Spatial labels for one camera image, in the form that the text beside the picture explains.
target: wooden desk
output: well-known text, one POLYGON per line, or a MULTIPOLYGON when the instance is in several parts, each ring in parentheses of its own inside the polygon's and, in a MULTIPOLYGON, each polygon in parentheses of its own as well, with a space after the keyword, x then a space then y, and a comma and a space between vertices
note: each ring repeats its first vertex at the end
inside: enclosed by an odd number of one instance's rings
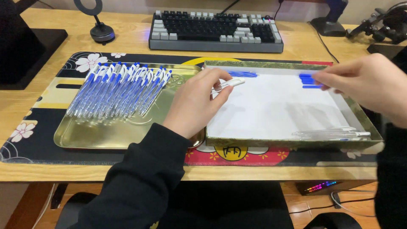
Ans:
MULTIPOLYGON (((22 17, 31 28, 65 29, 68 38, 45 64, 24 91, 0 91, 0 141, 5 142, 37 98, 75 52, 142 53, 202 57, 244 57, 333 62, 315 30, 308 24, 277 22, 284 40, 282 54, 220 53, 192 51, 152 51, 148 34, 152 15, 101 13, 99 18, 114 28, 116 40, 102 46, 95 43, 89 30, 94 18, 79 11, 28 9, 22 17)), ((368 54, 371 39, 362 37, 351 43, 344 37, 323 37, 340 62, 368 54)), ((0 163, 0 181, 103 181, 110 166, 28 165, 0 163)), ((188 166, 183 180, 375 180, 374 167, 235 167, 188 166)))

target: yellow circle print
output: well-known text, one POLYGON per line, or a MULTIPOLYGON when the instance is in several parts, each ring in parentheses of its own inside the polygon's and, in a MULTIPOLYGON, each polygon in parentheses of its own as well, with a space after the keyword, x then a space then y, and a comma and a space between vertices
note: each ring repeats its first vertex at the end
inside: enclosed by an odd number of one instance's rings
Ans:
POLYGON ((244 158, 247 154, 247 147, 245 146, 230 146, 230 147, 215 146, 215 150, 219 154, 219 156, 228 161, 238 161, 244 158))

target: hand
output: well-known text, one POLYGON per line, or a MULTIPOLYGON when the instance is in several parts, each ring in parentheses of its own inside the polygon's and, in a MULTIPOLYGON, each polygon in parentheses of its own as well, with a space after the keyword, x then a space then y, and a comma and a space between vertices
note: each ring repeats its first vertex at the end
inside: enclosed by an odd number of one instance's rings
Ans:
POLYGON ((312 76, 322 90, 335 88, 365 108, 407 128, 407 75, 381 54, 337 64, 312 76))
POLYGON ((175 133, 190 138, 202 130, 228 100, 233 87, 225 87, 214 99, 210 94, 212 87, 232 77, 219 68, 205 68, 190 78, 175 93, 163 126, 175 133))

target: chair armrest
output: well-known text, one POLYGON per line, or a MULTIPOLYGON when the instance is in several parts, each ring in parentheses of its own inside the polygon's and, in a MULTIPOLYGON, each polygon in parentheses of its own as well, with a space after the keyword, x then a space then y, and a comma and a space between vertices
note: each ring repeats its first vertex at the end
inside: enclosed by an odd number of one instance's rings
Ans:
POLYGON ((359 223, 343 212, 329 212, 317 215, 304 229, 362 229, 359 223))
POLYGON ((79 210, 92 201, 96 196, 97 195, 93 193, 78 192, 69 198, 59 215, 55 229, 67 229, 69 226, 78 222, 79 210))

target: black sleeve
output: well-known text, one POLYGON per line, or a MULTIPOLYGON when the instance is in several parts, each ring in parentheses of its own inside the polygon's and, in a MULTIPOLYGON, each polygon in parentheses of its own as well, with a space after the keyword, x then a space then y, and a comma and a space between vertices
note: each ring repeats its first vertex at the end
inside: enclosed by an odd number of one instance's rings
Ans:
POLYGON ((385 144, 377 154, 376 217, 382 229, 406 229, 407 130, 388 124, 385 144))
POLYGON ((99 196, 80 212, 70 229, 145 229, 157 222, 168 192, 184 175, 190 141, 154 123, 145 138, 129 145, 123 162, 108 171, 99 196))

